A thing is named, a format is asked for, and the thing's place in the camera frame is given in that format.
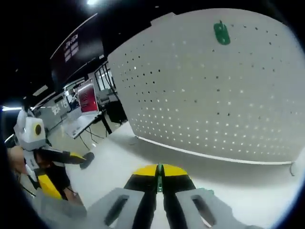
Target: black ceiling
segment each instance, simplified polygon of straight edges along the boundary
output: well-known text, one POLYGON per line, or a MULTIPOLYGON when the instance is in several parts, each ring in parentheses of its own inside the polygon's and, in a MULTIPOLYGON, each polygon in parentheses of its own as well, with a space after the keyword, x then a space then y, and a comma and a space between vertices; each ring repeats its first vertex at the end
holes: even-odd
POLYGON ((176 14, 208 8, 251 10, 292 25, 298 7, 293 1, 203 1, 203 0, 98 0, 89 6, 87 0, 18 1, 8 8, 5 26, 5 68, 2 75, 4 91, 1 103, 16 103, 32 95, 43 85, 48 90, 34 97, 32 104, 54 91, 50 56, 61 42, 83 21, 98 13, 105 55, 138 32, 150 26, 150 21, 166 13, 176 14))

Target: person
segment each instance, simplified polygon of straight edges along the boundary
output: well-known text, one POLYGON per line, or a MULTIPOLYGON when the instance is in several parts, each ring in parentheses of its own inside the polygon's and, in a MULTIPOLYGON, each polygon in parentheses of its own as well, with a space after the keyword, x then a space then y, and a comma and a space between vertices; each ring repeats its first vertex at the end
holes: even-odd
MULTIPOLYGON (((27 175, 23 149, 20 146, 14 146, 13 148, 8 148, 7 152, 10 167, 19 174, 27 175)), ((40 168, 44 169, 62 198, 75 204, 83 205, 79 195, 72 191, 65 167, 56 166, 54 163, 42 159, 43 157, 37 152, 35 156, 37 164, 40 168)))

